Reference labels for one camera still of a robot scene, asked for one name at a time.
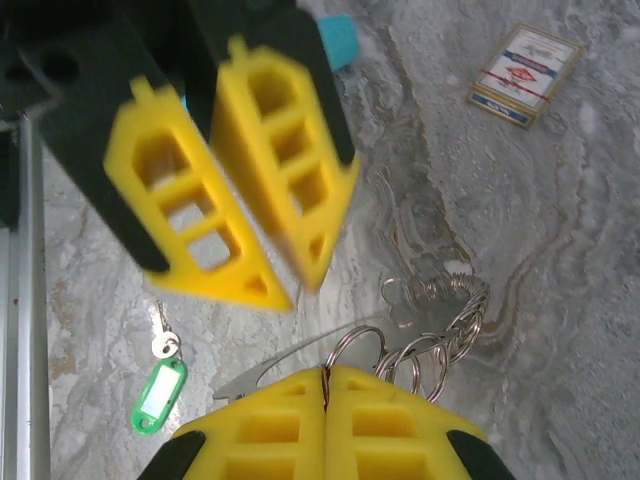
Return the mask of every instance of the metal rail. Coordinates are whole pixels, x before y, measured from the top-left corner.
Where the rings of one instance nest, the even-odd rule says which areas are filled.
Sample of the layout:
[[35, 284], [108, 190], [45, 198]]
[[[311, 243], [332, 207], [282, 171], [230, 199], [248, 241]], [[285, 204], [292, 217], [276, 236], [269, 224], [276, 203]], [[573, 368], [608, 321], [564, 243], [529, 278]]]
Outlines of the metal rail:
[[1, 480], [51, 478], [42, 146], [35, 117], [23, 116], [14, 145], [20, 149], [18, 224], [0, 229]]

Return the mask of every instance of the yellow 3d printed part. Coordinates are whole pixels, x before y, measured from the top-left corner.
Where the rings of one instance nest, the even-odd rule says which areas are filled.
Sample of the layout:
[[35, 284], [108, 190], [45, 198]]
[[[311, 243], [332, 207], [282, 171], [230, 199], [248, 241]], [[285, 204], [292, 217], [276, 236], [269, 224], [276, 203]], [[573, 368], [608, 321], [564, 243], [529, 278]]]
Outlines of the yellow 3d printed part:
[[311, 290], [322, 284], [360, 161], [340, 164], [306, 67], [241, 37], [220, 65], [210, 142], [261, 227]]
[[[287, 294], [176, 92], [153, 91], [145, 79], [135, 79], [132, 91], [135, 100], [115, 119], [104, 168], [169, 261], [167, 273], [147, 277], [177, 292], [289, 309]], [[199, 219], [172, 227], [169, 218], [190, 207]], [[215, 236], [226, 245], [227, 258], [198, 264], [190, 247]]]
[[[190, 466], [184, 449], [175, 450], [188, 466], [177, 478], [473, 480], [447, 435], [484, 444], [475, 425], [348, 367], [331, 369], [329, 391], [325, 412], [321, 370], [304, 370], [184, 425], [174, 440], [196, 432], [205, 439]], [[166, 452], [150, 467], [174, 464]]]

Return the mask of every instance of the green key tag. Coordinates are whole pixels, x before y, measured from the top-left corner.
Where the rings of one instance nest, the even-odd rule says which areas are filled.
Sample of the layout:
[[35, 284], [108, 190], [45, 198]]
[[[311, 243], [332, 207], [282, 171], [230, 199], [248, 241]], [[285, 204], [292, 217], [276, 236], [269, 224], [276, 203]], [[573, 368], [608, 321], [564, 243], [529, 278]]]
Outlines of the green key tag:
[[142, 435], [162, 428], [187, 379], [187, 366], [177, 358], [160, 360], [131, 413], [131, 425]]

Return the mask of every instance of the marble floor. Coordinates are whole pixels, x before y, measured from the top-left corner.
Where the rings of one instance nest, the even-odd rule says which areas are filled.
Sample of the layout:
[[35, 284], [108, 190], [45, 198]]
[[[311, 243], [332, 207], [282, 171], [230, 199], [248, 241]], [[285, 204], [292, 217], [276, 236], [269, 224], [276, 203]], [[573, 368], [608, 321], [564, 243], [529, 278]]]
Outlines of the marble floor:
[[[487, 324], [440, 404], [479, 424], [519, 480], [639, 478], [640, 4], [309, 3], [357, 23], [361, 56], [337, 84], [364, 161], [326, 282], [295, 313], [154, 291], [46, 160], [53, 477], [135, 478], [178, 425], [220, 406], [226, 380], [388, 313], [385, 278], [472, 269], [491, 286]], [[530, 131], [464, 102], [519, 21], [587, 47]], [[159, 299], [190, 376], [162, 432], [140, 437], [128, 419], [156, 363]]]

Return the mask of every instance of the playing card box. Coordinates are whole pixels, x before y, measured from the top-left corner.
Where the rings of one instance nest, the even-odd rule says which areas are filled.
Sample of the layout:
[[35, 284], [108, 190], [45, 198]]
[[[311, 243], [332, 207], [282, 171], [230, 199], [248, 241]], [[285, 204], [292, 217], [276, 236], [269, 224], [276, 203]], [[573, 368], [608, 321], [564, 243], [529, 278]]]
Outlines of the playing card box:
[[467, 100], [529, 128], [582, 53], [578, 43], [521, 23], [481, 70]]

